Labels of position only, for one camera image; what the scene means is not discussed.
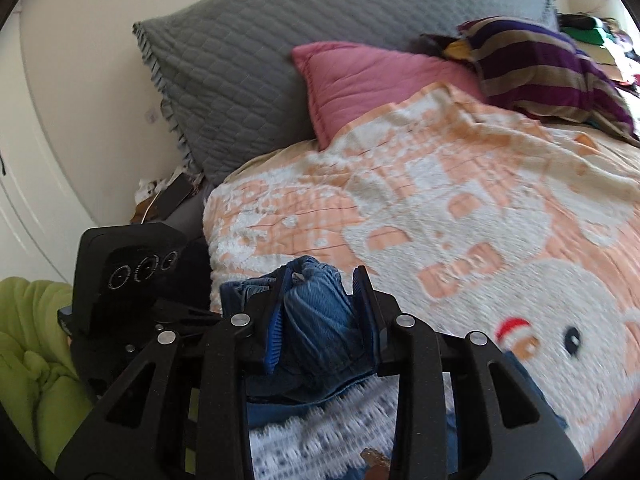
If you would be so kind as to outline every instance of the bed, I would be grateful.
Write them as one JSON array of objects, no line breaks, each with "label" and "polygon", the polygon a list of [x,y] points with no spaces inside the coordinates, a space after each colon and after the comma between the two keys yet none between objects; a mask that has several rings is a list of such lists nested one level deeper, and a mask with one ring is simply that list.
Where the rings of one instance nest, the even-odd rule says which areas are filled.
[{"label": "bed", "polygon": [[[638,269],[615,261],[637,247],[636,148],[435,84],[365,110],[318,152],[315,111],[290,54],[320,41],[424,52],[422,34],[456,36],[460,23],[495,15],[558,30],[553,2],[203,0],[134,33],[185,163],[209,183],[169,222],[196,235],[204,213],[212,308],[221,283],[301,254],[337,267],[347,291],[364,264],[377,288],[437,330],[480,328],[504,349],[521,345],[597,474],[638,418]],[[517,162],[504,150],[515,145]],[[592,180],[580,179],[585,171]],[[574,200],[580,190],[585,200]],[[389,390],[376,395],[372,406]],[[621,430],[620,447],[606,452]]]}]

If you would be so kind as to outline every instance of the denim fabric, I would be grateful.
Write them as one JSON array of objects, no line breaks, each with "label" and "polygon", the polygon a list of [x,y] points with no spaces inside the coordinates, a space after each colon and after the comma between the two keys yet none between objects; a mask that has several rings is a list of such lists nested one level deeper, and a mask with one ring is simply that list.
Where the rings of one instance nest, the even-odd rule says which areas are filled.
[{"label": "denim fabric", "polygon": [[[356,313],[338,269],[302,256],[286,265],[292,280],[282,297],[283,343],[273,374],[246,378],[252,399],[319,402],[371,375]],[[244,310],[249,298],[274,285],[276,271],[220,286],[224,317]]]}]

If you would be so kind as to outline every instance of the green fabric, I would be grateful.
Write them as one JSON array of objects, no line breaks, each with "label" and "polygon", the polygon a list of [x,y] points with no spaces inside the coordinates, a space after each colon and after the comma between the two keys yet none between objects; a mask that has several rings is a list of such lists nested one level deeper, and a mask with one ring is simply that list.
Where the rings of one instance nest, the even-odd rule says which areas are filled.
[{"label": "green fabric", "polygon": [[71,291],[66,283],[0,282],[0,402],[51,470],[92,408],[58,326]]},{"label": "green fabric", "polygon": [[591,30],[583,30],[581,28],[574,27],[562,27],[560,30],[565,34],[568,34],[574,40],[583,41],[584,43],[591,43],[592,45],[604,45],[605,38],[609,38],[611,41],[615,41],[615,38],[607,34],[601,27],[592,28]]}]

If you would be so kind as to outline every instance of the snowman pattern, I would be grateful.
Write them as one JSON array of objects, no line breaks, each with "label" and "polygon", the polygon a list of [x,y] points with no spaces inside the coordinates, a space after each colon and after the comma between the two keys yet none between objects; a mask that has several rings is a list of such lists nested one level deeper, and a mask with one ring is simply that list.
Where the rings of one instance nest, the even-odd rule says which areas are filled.
[{"label": "snowman pattern", "polygon": [[[635,384],[624,367],[627,319],[616,299],[581,266],[536,259],[551,234],[551,218],[536,189],[523,184],[533,182],[534,164],[521,166],[520,184],[508,192],[509,208],[498,207],[475,180],[453,185],[443,171],[433,171],[435,156],[412,164],[409,173],[415,180],[424,173],[428,189],[422,184],[420,193],[392,205],[384,198],[377,212],[369,202],[369,219],[346,228],[345,240],[370,269],[373,285],[395,295],[402,310],[440,332],[481,330],[512,351],[567,420],[578,452],[587,453]],[[461,193],[481,205],[454,218],[448,206]],[[384,226],[402,230],[409,241],[369,250],[367,235]],[[473,254],[481,244],[498,260],[490,276],[482,272],[488,265],[482,254]],[[426,288],[420,278],[425,268],[437,269],[436,281],[447,294]]]}]

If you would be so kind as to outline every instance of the peach and white blanket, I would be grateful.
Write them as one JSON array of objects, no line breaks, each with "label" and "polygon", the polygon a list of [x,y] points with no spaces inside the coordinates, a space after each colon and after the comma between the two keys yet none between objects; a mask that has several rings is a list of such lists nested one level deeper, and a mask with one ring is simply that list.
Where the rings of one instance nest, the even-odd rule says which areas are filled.
[{"label": "peach and white blanket", "polygon": [[212,307],[227,280],[301,254],[436,330],[482,330],[527,367],[587,466],[640,397],[640,173],[583,132],[436,83],[324,152],[215,189]]}]

